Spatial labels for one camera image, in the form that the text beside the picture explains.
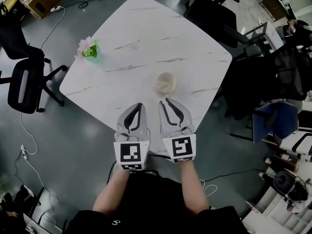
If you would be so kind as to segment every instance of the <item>office chair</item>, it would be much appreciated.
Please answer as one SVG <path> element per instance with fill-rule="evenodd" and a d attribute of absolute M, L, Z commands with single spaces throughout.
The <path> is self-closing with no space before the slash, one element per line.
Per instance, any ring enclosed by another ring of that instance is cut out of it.
<path fill-rule="evenodd" d="M 23 59 L 19 61 L 10 78 L 1 78 L 0 84 L 10 83 L 8 93 L 8 104 L 23 113 L 32 114 L 44 112 L 39 108 L 42 90 L 46 91 L 61 107 L 64 101 L 59 100 L 46 86 L 48 80 L 59 71 L 66 71 L 67 67 L 62 65 L 49 75 L 43 75 L 44 63 L 51 61 L 44 57 L 41 49 L 29 46 L 26 43 L 20 22 L 7 13 L 5 6 L 0 10 L 0 44 L 10 59 Z"/>
<path fill-rule="evenodd" d="M 195 0 L 183 16 L 216 41 L 236 48 L 237 42 L 247 43 L 249 39 L 237 32 L 236 15 L 221 5 L 223 1 Z"/>
<path fill-rule="evenodd" d="M 304 100 L 310 84 L 302 77 L 311 66 L 294 47 L 282 46 L 268 56 L 233 61 L 221 84 L 230 114 L 240 120 L 273 99 Z"/>

